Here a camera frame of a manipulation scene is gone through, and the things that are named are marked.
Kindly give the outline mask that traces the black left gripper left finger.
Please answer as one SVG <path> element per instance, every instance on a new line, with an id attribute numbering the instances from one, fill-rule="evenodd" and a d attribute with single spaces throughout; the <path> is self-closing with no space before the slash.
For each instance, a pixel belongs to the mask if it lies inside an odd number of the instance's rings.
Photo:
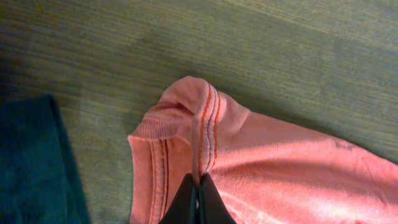
<path id="1" fill-rule="evenodd" d="M 159 224 L 194 224 L 197 193 L 193 177 L 186 174 Z"/>

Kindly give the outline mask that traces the orange McKinney Boyd soccer t-shirt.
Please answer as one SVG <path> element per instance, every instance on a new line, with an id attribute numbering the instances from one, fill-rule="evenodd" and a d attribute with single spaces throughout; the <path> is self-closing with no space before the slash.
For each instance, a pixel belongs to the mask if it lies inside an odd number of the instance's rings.
<path id="1" fill-rule="evenodd" d="M 129 135 L 131 223 L 157 223 L 186 174 L 209 174 L 238 223 L 396 223 L 397 166 L 250 111 L 207 81 L 168 87 Z"/>

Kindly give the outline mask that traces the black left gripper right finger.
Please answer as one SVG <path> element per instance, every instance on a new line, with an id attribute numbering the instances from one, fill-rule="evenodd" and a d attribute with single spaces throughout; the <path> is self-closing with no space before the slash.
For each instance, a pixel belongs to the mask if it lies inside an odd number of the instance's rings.
<path id="1" fill-rule="evenodd" d="M 198 202 L 200 224 L 236 224 L 226 209 L 210 174 L 205 174 L 201 178 Z"/>

